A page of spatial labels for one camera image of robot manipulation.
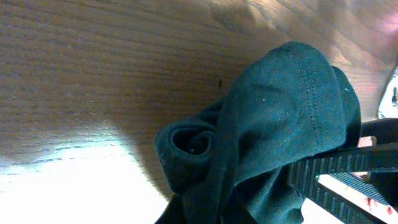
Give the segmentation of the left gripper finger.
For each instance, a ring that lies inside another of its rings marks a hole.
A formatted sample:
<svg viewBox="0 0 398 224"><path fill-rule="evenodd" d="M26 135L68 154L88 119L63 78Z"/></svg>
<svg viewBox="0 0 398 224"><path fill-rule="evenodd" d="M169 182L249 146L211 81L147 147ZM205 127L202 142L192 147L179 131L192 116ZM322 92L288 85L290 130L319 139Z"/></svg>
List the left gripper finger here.
<svg viewBox="0 0 398 224"><path fill-rule="evenodd" d="M344 223L383 223L382 220L318 182L322 174L396 172L397 143L309 157L289 165L287 184Z"/></svg>

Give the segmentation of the black t-shirt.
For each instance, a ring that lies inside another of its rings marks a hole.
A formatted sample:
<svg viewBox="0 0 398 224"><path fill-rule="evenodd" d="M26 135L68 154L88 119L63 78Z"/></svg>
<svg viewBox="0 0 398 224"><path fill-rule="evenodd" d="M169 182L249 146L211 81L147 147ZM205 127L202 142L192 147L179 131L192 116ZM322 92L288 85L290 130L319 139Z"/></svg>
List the black t-shirt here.
<svg viewBox="0 0 398 224"><path fill-rule="evenodd" d="M289 164L355 147L360 132L346 75L307 44L283 44L222 100L159 131L154 148L173 192L159 223L302 223Z"/></svg>

